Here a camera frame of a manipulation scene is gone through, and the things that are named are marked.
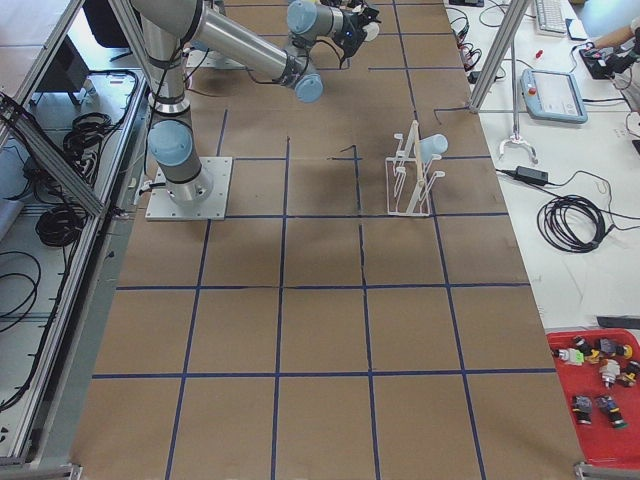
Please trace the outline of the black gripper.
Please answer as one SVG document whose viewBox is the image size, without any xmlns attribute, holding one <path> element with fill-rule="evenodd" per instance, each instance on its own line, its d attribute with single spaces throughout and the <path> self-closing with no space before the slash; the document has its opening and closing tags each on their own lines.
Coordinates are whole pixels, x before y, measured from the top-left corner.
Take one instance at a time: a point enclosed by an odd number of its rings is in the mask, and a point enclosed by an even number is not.
<svg viewBox="0 0 640 480">
<path fill-rule="evenodd" d="M 353 57 L 365 43 L 362 27 L 377 22 L 380 27 L 379 9 L 369 2 L 348 2 L 343 10 L 342 52 L 344 58 Z"/>
</svg>

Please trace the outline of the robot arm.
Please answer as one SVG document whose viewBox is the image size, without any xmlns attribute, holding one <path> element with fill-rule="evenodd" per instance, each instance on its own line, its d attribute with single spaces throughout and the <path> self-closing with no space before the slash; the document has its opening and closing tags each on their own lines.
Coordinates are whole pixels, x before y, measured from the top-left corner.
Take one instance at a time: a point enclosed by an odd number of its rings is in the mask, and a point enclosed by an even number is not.
<svg viewBox="0 0 640 480">
<path fill-rule="evenodd" d="M 286 8 L 284 43 L 270 41 L 200 1 L 137 1 L 153 64 L 168 56 L 160 40 L 183 40 L 214 51 L 232 68 L 158 73 L 159 101 L 186 102 L 176 120 L 194 131 L 194 150 L 209 156 L 206 121 L 219 117 L 225 155 L 235 159 L 233 214 L 351 215 L 355 167 L 345 155 L 358 127 L 358 76 L 320 71 L 316 47 L 347 63 L 368 50 L 379 31 L 376 8 L 293 1 Z"/>
</svg>

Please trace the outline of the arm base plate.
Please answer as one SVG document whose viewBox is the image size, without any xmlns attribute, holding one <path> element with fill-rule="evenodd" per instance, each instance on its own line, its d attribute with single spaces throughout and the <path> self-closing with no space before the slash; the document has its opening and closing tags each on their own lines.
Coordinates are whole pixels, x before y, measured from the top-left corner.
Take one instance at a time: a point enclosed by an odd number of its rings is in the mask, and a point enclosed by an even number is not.
<svg viewBox="0 0 640 480">
<path fill-rule="evenodd" d="M 188 183 L 167 181 L 158 169 L 154 188 L 148 201 L 149 221 L 224 220 L 226 216 L 232 157 L 201 157 L 199 175 Z"/>
</svg>

